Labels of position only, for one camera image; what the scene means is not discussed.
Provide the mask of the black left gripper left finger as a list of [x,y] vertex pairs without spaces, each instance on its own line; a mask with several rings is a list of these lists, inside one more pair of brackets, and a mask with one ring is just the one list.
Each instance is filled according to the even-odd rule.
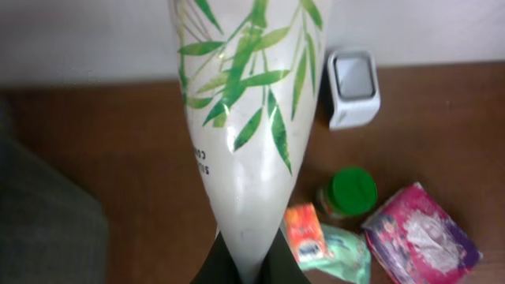
[[202,265],[190,282],[191,284],[241,284],[234,261],[221,233],[215,241]]

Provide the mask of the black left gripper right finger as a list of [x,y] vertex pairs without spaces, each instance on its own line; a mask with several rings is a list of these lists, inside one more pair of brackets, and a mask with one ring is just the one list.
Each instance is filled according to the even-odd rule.
[[310,284],[278,229],[261,267],[260,284]]

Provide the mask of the orange tissue pack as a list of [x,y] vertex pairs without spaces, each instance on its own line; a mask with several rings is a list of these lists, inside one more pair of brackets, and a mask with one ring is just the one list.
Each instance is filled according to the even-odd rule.
[[291,252],[300,265],[328,256],[322,227],[311,203],[287,208],[283,221]]

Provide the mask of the teal wipes packet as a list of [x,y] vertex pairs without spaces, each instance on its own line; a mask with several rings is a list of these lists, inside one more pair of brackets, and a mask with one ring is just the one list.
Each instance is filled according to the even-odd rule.
[[294,252],[302,271],[318,270],[343,281],[369,284],[372,256],[362,236],[321,224],[326,247],[319,241],[303,241]]

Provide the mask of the green lid jar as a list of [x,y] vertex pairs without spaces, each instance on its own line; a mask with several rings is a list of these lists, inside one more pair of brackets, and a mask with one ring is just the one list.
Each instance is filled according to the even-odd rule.
[[377,198],[377,187],[372,175],[359,167],[346,167],[317,190],[315,201],[326,216],[346,219],[370,211]]

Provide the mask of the red purple snack packet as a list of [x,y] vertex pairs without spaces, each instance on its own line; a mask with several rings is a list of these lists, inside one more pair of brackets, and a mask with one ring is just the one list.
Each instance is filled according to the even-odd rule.
[[396,192],[361,225],[395,283],[455,284],[483,254],[418,182]]

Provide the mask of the white bamboo print tube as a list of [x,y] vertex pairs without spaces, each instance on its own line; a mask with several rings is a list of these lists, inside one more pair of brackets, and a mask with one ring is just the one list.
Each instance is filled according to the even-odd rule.
[[297,182],[332,0],[172,0],[178,79],[219,234],[254,283]]

